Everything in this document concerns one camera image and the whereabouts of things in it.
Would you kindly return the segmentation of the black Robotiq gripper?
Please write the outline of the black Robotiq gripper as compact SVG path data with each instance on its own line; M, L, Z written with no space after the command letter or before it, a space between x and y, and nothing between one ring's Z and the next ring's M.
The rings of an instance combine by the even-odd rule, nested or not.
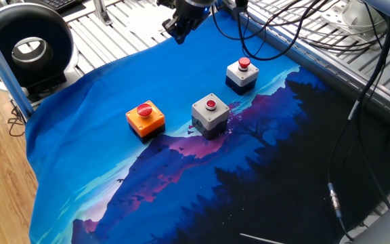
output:
M213 5L213 0L177 0L173 19L165 20L162 27L177 44L182 44L191 31L194 31L205 19Z

